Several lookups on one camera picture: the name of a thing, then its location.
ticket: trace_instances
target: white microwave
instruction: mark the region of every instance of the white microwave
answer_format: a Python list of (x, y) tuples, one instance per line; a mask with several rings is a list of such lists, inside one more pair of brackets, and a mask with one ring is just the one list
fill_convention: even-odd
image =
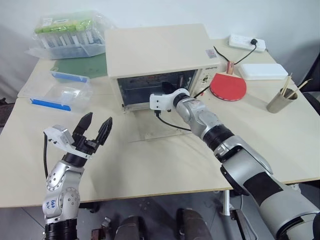
[(107, 75), (124, 111), (149, 108), (150, 94), (207, 87), (220, 58), (202, 24), (118, 28), (105, 32)]

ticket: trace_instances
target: white bracket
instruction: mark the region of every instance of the white bracket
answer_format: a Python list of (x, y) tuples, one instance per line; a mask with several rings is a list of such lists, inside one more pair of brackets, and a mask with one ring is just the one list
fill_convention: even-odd
[(150, 95), (150, 109), (167, 111), (174, 108), (174, 99), (179, 94), (187, 94), (190, 96), (188, 90), (179, 88), (171, 94), (151, 94)]
[(48, 140), (50, 140), (57, 148), (84, 159), (91, 158), (91, 155), (78, 151), (75, 146), (71, 145), (75, 141), (67, 128), (60, 125), (54, 125), (53, 127), (46, 128), (44, 133), (47, 135)]

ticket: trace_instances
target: floor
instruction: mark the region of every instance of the floor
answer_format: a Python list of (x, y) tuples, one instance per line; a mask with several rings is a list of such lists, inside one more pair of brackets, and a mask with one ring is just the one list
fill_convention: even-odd
[[(302, 194), (320, 208), (320, 190), (315, 186), (300, 184)], [(223, 193), (199, 192), (102, 202), (97, 213), (80, 209), (78, 215), (78, 237), (89, 240), (92, 229), (100, 227), (104, 217), (109, 217), (117, 226), (130, 215), (142, 216), (146, 222), (151, 240), (175, 240), (175, 215), (178, 208), (192, 208), (198, 211), (207, 222), (213, 239), (241, 239), (235, 221), (232, 221), (232, 234), (227, 236), (220, 214)], [(240, 207), (240, 197), (230, 198), (234, 208)], [(250, 196), (243, 197), (243, 212), (251, 222), (260, 240), (273, 237), (262, 221), (255, 203)], [(0, 233), (3, 240), (42, 240), (44, 238), (44, 216), (39, 207), (0, 208)]]

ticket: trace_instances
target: white box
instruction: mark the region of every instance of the white box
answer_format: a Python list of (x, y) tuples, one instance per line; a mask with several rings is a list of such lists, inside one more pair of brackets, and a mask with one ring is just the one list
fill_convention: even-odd
[(278, 63), (244, 63), (239, 72), (244, 80), (282, 80), (288, 76)]
[(202, 24), (109, 29), (105, 54), (107, 74), (125, 111), (148, 109), (150, 94), (161, 93), (162, 82), (193, 96), (220, 70), (220, 57)]

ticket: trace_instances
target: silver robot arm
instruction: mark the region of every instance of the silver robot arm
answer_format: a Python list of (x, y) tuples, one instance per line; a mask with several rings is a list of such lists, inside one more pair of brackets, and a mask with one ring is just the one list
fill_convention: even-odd
[(105, 143), (112, 128), (110, 117), (102, 124), (96, 139), (87, 140), (83, 134), (91, 123), (92, 115), (90, 112), (82, 117), (72, 136), (60, 125), (44, 130), (45, 139), (66, 152), (46, 178), (46, 196), (42, 204), (46, 240), (78, 239), (79, 183), (85, 171), (84, 165)]
[(150, 108), (176, 109), (192, 133), (203, 140), (222, 163), (220, 170), (233, 189), (253, 197), (275, 239), (313, 240), (316, 237), (313, 222), (319, 209), (299, 192), (277, 181), (268, 162), (226, 128), (203, 102), (178, 89), (168, 95), (152, 94)]

